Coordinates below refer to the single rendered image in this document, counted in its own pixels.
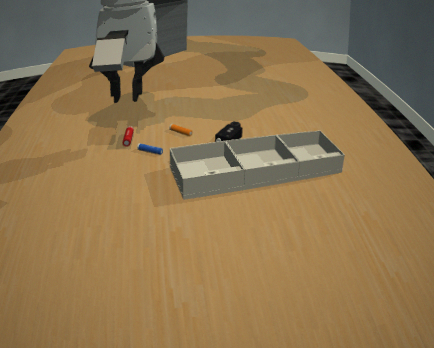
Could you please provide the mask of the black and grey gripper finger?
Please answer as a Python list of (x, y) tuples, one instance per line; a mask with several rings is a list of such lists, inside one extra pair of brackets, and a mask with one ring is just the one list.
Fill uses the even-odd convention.
[[(93, 69), (92, 67), (93, 58), (90, 62), (89, 67)], [(121, 88), (120, 88), (120, 77), (117, 73), (117, 71), (104, 71), (101, 72), (104, 76), (108, 78), (110, 81), (110, 93), (111, 97), (114, 97), (114, 103), (117, 103), (121, 97)]]
[[(164, 61), (164, 55), (161, 52), (158, 44), (156, 43), (155, 55), (152, 59), (144, 61), (134, 62), (135, 74), (132, 80), (132, 95), (133, 101), (138, 100), (139, 95), (142, 95), (142, 76), (153, 66)], [(141, 65), (142, 62), (142, 65)]]

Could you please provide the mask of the blue battery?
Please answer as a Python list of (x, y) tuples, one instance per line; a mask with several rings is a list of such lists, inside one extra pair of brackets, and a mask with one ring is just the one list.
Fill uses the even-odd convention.
[(162, 154), (163, 153), (163, 149), (159, 148), (159, 147), (154, 147), (154, 146), (150, 146), (150, 145), (145, 145), (145, 144), (138, 144), (137, 146), (138, 150), (142, 150), (142, 151), (146, 151), (146, 152), (151, 152), (151, 153), (155, 153), (155, 154)]

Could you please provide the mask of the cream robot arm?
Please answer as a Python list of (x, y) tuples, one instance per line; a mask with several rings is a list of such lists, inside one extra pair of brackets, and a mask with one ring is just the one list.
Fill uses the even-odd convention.
[[(123, 7), (144, 3), (146, 0), (101, 0), (107, 7)], [(121, 5), (120, 5), (121, 4)], [(97, 38), (92, 67), (95, 72), (123, 70), (128, 30), (110, 31)]]

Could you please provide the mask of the red battery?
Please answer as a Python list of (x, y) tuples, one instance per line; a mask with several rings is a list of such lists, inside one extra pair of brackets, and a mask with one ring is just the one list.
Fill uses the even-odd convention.
[(132, 136), (133, 136), (134, 128), (129, 126), (126, 128), (124, 139), (123, 139), (123, 145), (129, 146), (131, 144)]

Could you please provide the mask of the white open-top bin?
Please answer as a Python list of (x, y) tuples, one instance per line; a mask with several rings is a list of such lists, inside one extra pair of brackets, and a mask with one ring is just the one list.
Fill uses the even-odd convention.
[(344, 156), (309, 131), (171, 148), (170, 169), (185, 200), (342, 173)]

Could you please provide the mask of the black 9v battery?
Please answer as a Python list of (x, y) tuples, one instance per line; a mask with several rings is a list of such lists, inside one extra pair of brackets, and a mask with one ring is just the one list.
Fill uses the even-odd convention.
[(217, 134), (215, 134), (215, 142), (240, 139), (242, 137), (242, 127), (227, 124)]

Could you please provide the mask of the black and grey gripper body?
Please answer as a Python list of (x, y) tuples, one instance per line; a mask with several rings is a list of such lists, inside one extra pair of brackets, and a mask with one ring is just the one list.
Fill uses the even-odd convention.
[(104, 6), (98, 16), (96, 42), (97, 38), (106, 37), (110, 31), (121, 30), (128, 30), (124, 63), (147, 61), (154, 57), (157, 25), (153, 3), (145, 1), (132, 6)]

